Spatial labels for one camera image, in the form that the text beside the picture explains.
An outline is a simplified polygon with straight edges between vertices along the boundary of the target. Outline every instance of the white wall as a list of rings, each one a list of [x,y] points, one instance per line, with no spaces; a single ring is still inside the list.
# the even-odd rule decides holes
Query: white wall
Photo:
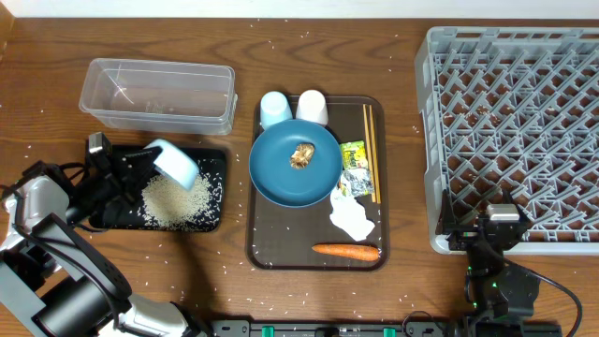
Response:
[[[599,0],[0,0],[15,17],[599,19]]]

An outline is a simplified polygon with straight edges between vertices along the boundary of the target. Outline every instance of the seasoning packet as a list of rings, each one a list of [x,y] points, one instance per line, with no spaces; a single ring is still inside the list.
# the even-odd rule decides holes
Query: seasoning packet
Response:
[[[367,168],[346,169],[341,174],[341,192],[345,197],[361,197],[374,193],[371,173]]]
[[[364,140],[352,141],[340,145],[344,169],[367,169],[368,158]]]

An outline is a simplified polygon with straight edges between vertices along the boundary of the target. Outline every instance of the blue bowl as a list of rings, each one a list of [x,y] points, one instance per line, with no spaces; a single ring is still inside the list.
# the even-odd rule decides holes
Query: blue bowl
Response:
[[[306,168],[292,168],[289,159],[301,143],[314,146]],[[266,199],[286,207],[314,205],[326,198],[341,177],[339,143],[318,124],[288,120],[271,126],[250,152],[250,178]]]

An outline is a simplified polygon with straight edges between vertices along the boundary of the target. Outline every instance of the orange carrot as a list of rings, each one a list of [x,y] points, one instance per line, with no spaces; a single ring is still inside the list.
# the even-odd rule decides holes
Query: orange carrot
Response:
[[[378,249],[357,244],[316,244],[312,247],[317,253],[354,258],[362,261],[376,261]]]

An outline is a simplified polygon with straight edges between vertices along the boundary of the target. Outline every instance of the cup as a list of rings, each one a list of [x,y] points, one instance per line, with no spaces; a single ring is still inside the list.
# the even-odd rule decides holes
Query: cup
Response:
[[[289,102],[285,95],[279,92],[269,92],[260,101],[260,124],[265,130],[269,127],[292,119]]]
[[[323,126],[327,125],[329,122],[329,112],[327,111],[325,97],[316,90],[308,90],[301,94],[296,118]]]

